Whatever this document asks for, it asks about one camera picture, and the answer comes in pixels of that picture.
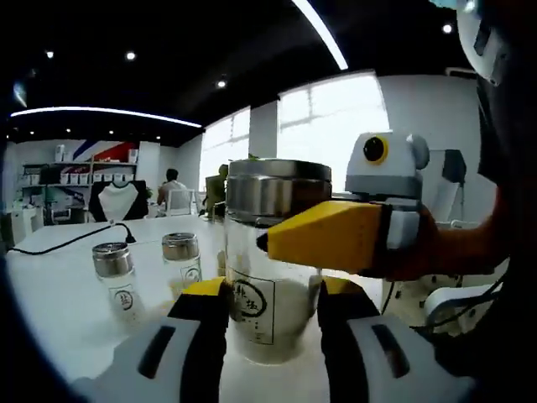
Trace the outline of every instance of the led strip light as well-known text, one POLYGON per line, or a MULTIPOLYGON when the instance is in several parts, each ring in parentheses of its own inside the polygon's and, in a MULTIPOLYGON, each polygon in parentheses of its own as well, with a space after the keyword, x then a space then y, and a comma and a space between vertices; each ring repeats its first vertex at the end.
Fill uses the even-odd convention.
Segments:
POLYGON ((21 116, 21 115, 30 115, 32 113, 63 112, 63 111, 116 113, 119 115, 138 116, 139 118, 149 118, 149 119, 162 120, 164 122, 184 124, 185 126, 191 126, 192 128, 201 128, 200 124, 186 122, 185 120, 167 118, 166 116, 152 115, 150 113, 124 111, 122 109, 111 109, 109 107, 37 107, 35 109, 27 109, 25 111, 12 113, 11 117, 14 118, 16 116, 21 116))
POLYGON ((348 69, 349 66, 347 61, 337 46, 334 37, 332 37, 330 34, 330 31, 326 27, 325 23, 322 22, 319 14, 317 14, 313 7, 311 7, 311 4, 309 4, 307 0, 293 0, 293 3, 304 14, 308 21, 310 21, 310 24, 313 26, 315 31, 317 31, 330 53, 332 53, 332 57, 336 61, 340 70, 348 69))

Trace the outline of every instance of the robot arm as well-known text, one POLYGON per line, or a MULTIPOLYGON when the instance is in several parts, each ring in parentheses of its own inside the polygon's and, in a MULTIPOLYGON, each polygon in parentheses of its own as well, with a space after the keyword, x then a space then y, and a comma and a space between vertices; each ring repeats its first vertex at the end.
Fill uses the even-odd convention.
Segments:
POLYGON ((258 246, 271 259, 358 273, 386 249, 410 246, 421 208, 423 138, 401 133, 358 136, 347 168, 349 201, 325 201, 271 227, 258 246))
POLYGON ((218 402, 229 313, 223 277, 191 285, 169 315, 116 347, 96 379, 78 379, 89 401, 218 402))

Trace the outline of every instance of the table surface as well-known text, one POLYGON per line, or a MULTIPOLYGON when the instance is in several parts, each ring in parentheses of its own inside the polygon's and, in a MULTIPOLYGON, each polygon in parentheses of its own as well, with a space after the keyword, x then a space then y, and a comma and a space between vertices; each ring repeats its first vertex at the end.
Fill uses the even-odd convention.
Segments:
MULTIPOLYGON (((216 254, 223 250, 223 226, 195 216, 162 217, 125 222, 137 242, 129 249, 136 266, 138 289, 150 316, 172 295, 162 269, 160 240, 166 233, 192 232, 199 239, 205 280, 216 276, 216 254)), ((103 223, 43 227, 17 245, 43 250, 102 228, 103 223)), ((91 247, 125 239, 125 229, 110 228, 42 256, 17 252, 7 255, 15 296, 30 330, 44 353, 71 382, 94 378, 111 362, 113 349, 128 335, 113 320, 102 285, 97 280, 91 247)), ((324 275, 348 278, 368 293, 377 308, 382 281, 323 270, 324 275)), ((321 352, 321 331, 316 319, 306 328, 305 351, 279 366, 255 365, 237 353, 227 334, 227 354, 221 379, 221 401, 329 401, 328 378, 321 352)))

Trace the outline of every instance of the black cable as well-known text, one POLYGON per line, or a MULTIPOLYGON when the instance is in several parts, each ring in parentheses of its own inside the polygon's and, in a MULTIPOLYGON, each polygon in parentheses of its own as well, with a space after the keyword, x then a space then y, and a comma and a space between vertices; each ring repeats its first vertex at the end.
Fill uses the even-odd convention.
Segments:
MULTIPOLYGON (((494 284, 492 284, 490 286, 490 288, 488 290, 486 290, 485 292, 483 292, 480 296, 488 296, 488 295, 492 294, 494 292, 494 290, 496 290, 498 288, 498 286, 503 283, 503 279, 505 278, 506 274, 507 273, 504 273, 502 275, 502 277, 497 279, 496 282, 494 284)), ((430 330, 430 329, 433 329, 435 327, 445 325, 446 323, 455 321, 456 319, 458 319, 459 317, 461 317, 462 315, 464 315, 465 313, 470 311, 472 308, 478 306, 481 303, 482 303, 481 301, 478 301, 478 302, 475 302, 473 304, 470 304, 470 305, 466 306, 464 309, 462 309, 461 311, 459 311, 458 313, 456 313, 455 315, 453 315, 451 317, 448 317, 447 319, 444 319, 443 321, 440 321, 440 322, 437 322, 437 323, 432 323, 430 325, 413 327, 413 329, 414 330, 430 330)))
POLYGON ((394 292, 394 287, 395 287, 395 282, 392 282, 392 284, 389 287, 388 295, 386 296, 386 301, 384 301, 383 309, 380 312, 381 315, 383 315, 386 312, 386 308, 388 307, 389 300, 392 297, 392 293, 394 292))
POLYGON ((22 249, 18 249, 18 248, 9 248, 8 252, 10 250, 14 250, 15 252, 19 252, 21 254, 31 254, 32 256, 38 256, 38 255, 41 255, 41 254, 47 254, 48 252, 52 252, 53 250, 63 248, 64 246, 70 245, 71 243, 74 243, 76 241, 80 241, 83 238, 90 237, 91 235, 95 235, 96 233, 101 233, 102 231, 105 231, 105 230, 107 230, 109 228, 116 227, 116 226, 124 227, 127 230, 127 238, 125 239, 125 242, 127 242, 127 243, 136 242, 136 239, 134 239, 134 236, 131 233, 131 230, 129 229, 129 227, 127 227, 122 222, 118 222, 118 223, 108 225, 108 226, 106 226, 104 228, 96 229, 95 231, 91 231, 90 233, 85 233, 84 235, 81 235, 80 237, 73 238, 73 239, 71 239, 71 240, 69 240, 67 242, 64 242, 64 243, 60 244, 60 245, 53 246, 52 248, 48 248, 46 250, 41 250, 39 252, 32 252, 32 251, 29 251, 29 250, 22 250, 22 249))

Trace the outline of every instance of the person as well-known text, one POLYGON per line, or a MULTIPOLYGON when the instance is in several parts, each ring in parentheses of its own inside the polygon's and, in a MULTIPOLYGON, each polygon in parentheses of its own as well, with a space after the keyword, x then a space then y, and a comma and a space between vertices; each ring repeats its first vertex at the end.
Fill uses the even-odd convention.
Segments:
POLYGON ((226 180, 229 171, 227 164, 222 164, 218 168, 218 175, 208 176, 205 179, 206 183, 206 198, 203 203, 206 205, 206 209, 203 213, 207 212, 209 218, 213 218, 213 213, 218 217, 224 217, 226 213, 226 206, 218 204, 226 201, 226 180))
MULTIPOLYGON (((475 42, 470 42, 471 48, 465 48, 467 38, 463 37, 464 27, 459 20, 468 59, 472 62, 469 52, 479 46, 478 40, 486 42, 491 30, 508 46, 508 57, 501 56, 506 61, 501 74, 482 73, 477 79, 479 173, 497 185, 493 212, 478 228, 441 230, 424 209, 415 244, 385 253, 374 267, 360 275, 389 280, 416 280, 431 274, 487 275, 509 257, 498 298, 476 327, 455 338, 431 339, 436 357, 445 368, 478 379, 474 397, 490 401, 513 397, 530 387, 532 365, 537 359, 531 330, 537 313, 533 295, 537 250, 537 135, 533 133, 537 54, 531 41, 535 36, 529 28, 529 1, 475 3, 479 4, 475 12, 481 18, 480 29, 485 32, 484 37, 478 35, 475 42)), ((472 66, 478 74, 487 70, 476 63, 472 66)))
POLYGON ((169 191, 186 191, 188 188, 181 182, 177 181, 179 172, 173 168, 169 168, 166 171, 166 182, 159 188, 159 195, 157 197, 157 204, 160 206, 163 202, 168 206, 169 191))

